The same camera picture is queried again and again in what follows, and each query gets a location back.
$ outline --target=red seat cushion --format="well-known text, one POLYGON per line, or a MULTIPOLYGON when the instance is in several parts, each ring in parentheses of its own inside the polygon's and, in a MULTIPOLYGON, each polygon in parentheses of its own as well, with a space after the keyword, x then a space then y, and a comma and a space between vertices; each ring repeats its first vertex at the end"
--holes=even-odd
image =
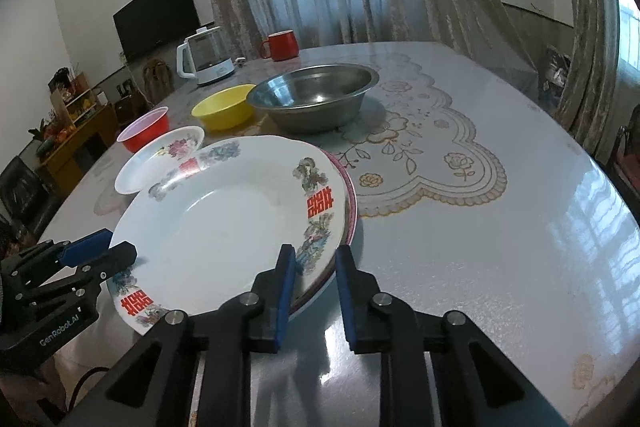
POLYGON ((633 188, 640 191, 640 160, 638 157, 635 154, 623 156, 622 152, 618 152, 616 159, 633 188))

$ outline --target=small white plate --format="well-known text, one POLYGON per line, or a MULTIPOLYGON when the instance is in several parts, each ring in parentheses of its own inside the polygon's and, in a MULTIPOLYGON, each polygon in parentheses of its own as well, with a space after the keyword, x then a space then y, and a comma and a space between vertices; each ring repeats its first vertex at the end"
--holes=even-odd
POLYGON ((196 315, 249 290, 290 243, 302 272, 293 304, 308 300, 343 241, 345 210, 345 181, 318 148, 278 136, 222 140, 135 197, 111 245, 129 241, 138 259, 109 291, 145 333, 166 310, 196 315))
POLYGON ((196 125, 180 127, 159 136, 136 152, 120 169, 116 192, 135 194, 156 183, 167 171, 180 165, 183 158, 200 148, 204 130, 196 125))

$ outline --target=television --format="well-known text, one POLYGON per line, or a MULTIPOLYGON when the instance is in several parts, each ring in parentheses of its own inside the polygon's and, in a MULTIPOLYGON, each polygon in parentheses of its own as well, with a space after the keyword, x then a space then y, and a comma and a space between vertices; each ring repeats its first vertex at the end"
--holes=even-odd
POLYGON ((128 62, 200 27, 193 0, 133 0, 113 16, 113 22, 128 62))

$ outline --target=red bowl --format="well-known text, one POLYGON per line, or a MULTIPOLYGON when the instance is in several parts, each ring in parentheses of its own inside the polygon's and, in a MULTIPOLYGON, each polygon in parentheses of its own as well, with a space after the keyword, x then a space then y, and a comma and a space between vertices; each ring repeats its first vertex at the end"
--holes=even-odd
POLYGON ((158 107, 144 114, 120 133, 117 141, 129 152, 136 153, 146 144, 169 132, 168 107, 158 107))

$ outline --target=metal bowl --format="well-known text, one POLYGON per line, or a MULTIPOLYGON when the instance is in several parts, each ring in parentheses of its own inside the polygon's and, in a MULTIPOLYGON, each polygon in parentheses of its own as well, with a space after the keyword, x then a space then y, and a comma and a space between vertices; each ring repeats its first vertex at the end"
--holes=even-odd
POLYGON ((261 82, 246 101, 287 132, 328 131, 356 117, 365 92, 379 78, 376 71, 357 64, 312 66, 261 82))

